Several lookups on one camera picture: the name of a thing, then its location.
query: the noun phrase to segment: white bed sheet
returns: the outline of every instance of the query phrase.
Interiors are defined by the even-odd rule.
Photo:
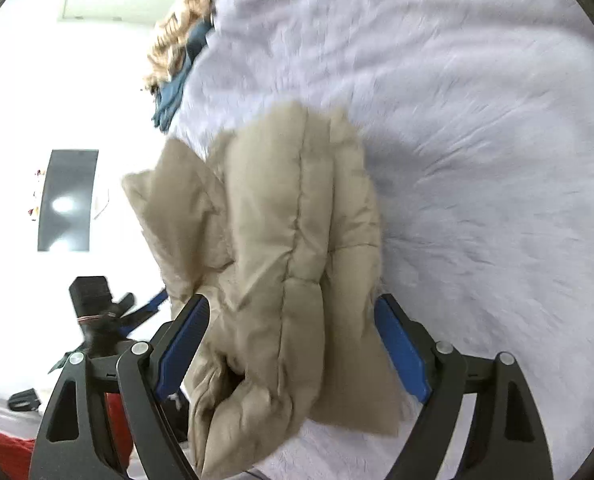
[[[594,445],[594,28],[579,5],[217,9],[172,134],[205,154],[216,132],[277,101],[347,108],[381,197],[386,287],[435,339],[517,356],[555,477],[569,478]],[[411,424],[384,439],[309,422],[261,469],[274,480],[384,478]]]

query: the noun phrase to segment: silver screw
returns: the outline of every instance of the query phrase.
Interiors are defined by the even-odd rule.
[[[74,365],[78,365],[81,361],[84,360],[84,355],[81,352],[75,352],[74,354],[70,354],[68,361],[70,361]]]
[[[452,346],[450,343],[448,343],[447,341],[439,341],[437,343],[437,352],[439,352],[440,354],[452,354],[452,351],[455,349],[454,346]]]
[[[135,343],[134,345],[132,345],[132,348],[130,350],[135,355],[142,355],[148,351],[148,348],[150,348],[150,345],[148,343],[144,343],[143,341],[141,341],[139,343]]]
[[[506,366],[510,366],[514,364],[514,355],[510,352],[501,352],[499,354],[499,360]]]

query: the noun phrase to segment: blue gripper pad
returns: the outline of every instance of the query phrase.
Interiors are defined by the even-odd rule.
[[[203,334],[208,328],[210,320],[210,305],[208,300],[200,296],[200,300],[193,306],[188,303],[179,313],[178,318],[187,316],[181,326],[172,335],[167,348],[161,355],[158,367],[158,381],[154,388],[157,399],[164,400],[179,390],[184,375],[190,367],[190,362],[199,348]]]
[[[404,388],[425,404],[432,393],[426,377],[426,367],[408,334],[383,298],[375,302],[375,325]]]

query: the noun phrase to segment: blue clothing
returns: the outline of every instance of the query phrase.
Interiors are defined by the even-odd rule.
[[[170,83],[161,83],[155,96],[155,114],[152,121],[155,128],[167,132],[174,114],[179,110],[184,96],[184,83],[190,73],[192,64],[199,53],[206,46],[206,35],[212,30],[209,18],[199,20],[190,31],[186,42],[186,58],[181,70],[172,78]]]

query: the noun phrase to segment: khaki garment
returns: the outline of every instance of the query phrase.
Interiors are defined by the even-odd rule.
[[[173,315],[196,292],[210,302],[184,380],[202,477],[249,468],[307,416],[396,433],[402,391],[373,320],[379,213],[342,112],[276,106],[206,162],[170,139],[123,186]]]

